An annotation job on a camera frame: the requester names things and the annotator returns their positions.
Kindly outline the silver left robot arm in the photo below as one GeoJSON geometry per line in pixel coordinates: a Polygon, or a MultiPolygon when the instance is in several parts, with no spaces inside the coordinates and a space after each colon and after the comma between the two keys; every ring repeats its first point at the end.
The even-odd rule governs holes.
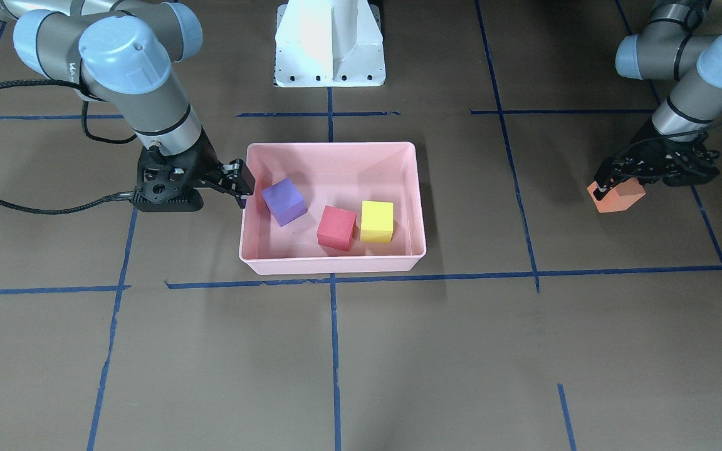
{"type": "Polygon", "coordinates": [[[719,175],[719,152],[705,140],[722,114],[722,34],[698,35],[708,1],[658,1],[642,33],[619,45],[622,77],[676,82],[630,144],[607,158],[594,177],[606,191],[630,178],[640,184],[699,185],[719,175]]]}

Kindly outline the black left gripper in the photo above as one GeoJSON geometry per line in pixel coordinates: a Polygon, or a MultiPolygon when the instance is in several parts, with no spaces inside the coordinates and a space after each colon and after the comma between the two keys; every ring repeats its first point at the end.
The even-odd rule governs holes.
{"type": "Polygon", "coordinates": [[[634,177],[642,184],[664,182],[669,187],[702,185],[720,174],[719,152],[705,146],[700,132],[685,141],[664,138],[649,119],[634,135],[634,177]]]}

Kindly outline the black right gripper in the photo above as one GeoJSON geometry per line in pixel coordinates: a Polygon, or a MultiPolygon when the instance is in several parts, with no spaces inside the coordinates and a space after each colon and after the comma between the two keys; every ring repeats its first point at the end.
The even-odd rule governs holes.
{"type": "MultiPolygon", "coordinates": [[[[202,131],[193,146],[174,156],[144,147],[137,165],[132,205],[144,213],[189,213],[203,208],[200,188],[218,188],[221,163],[202,131]]],[[[234,198],[245,209],[253,188],[235,185],[234,198]]]]}

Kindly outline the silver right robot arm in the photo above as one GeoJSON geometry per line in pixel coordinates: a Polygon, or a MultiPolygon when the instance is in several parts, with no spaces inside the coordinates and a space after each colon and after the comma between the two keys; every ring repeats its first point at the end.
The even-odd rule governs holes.
{"type": "Polygon", "coordinates": [[[130,202],[145,213],[195,212],[201,189],[228,194],[244,208],[255,180],[244,160],[221,163],[173,70],[198,54],[202,26],[182,3],[145,1],[0,1],[0,22],[11,22],[14,49],[37,80],[15,86],[67,86],[83,100],[113,105],[142,143],[137,182],[78,207],[130,202]]]}

